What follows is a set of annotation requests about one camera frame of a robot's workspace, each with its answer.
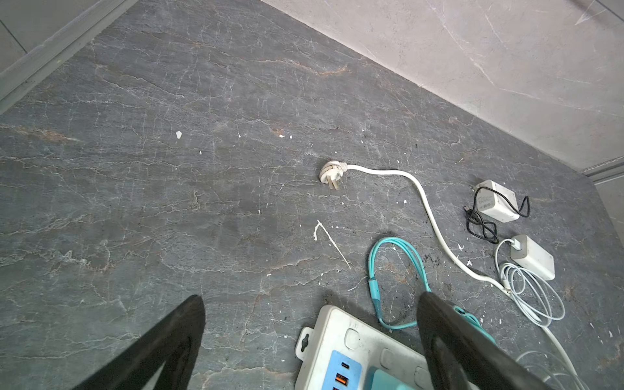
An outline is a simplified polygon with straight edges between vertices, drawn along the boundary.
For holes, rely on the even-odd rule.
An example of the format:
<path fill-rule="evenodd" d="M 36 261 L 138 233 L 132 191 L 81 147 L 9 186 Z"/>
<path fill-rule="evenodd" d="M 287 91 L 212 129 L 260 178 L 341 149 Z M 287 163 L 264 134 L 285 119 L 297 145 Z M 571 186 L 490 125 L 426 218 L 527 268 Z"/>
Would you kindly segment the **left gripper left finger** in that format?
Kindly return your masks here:
<path fill-rule="evenodd" d="M 192 295 L 77 389 L 143 389 L 156 372 L 156 389 L 186 389 L 206 326 L 202 298 Z"/>

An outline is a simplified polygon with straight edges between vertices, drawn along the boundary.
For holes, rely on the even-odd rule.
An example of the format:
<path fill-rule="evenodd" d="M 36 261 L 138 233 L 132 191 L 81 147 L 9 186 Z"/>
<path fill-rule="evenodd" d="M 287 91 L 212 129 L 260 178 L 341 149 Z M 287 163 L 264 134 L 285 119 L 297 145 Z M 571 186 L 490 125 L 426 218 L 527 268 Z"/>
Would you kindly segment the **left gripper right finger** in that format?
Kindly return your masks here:
<path fill-rule="evenodd" d="M 433 388 L 549 388 L 432 292 L 419 298 L 417 322 Z"/>

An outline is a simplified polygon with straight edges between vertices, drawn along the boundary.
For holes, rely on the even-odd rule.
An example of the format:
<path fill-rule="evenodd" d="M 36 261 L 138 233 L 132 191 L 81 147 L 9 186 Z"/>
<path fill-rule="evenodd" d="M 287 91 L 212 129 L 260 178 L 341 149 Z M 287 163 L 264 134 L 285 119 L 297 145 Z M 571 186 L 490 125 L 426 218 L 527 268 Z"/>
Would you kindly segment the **teal charger cube front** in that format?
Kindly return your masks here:
<path fill-rule="evenodd" d="M 367 373 L 364 390 L 414 390 L 411 386 L 398 380 L 387 372 L 372 367 Z"/>

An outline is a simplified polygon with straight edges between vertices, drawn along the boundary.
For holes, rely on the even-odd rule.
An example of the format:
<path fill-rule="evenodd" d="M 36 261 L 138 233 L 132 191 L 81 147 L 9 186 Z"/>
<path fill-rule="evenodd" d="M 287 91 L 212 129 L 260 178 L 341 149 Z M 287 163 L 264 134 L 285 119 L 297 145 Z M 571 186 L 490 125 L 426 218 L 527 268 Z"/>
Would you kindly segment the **white multicolour power strip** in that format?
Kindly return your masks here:
<path fill-rule="evenodd" d="M 414 389 L 433 388 L 422 354 L 334 305 L 302 329 L 295 354 L 302 361 L 296 389 L 363 389 L 372 367 Z"/>

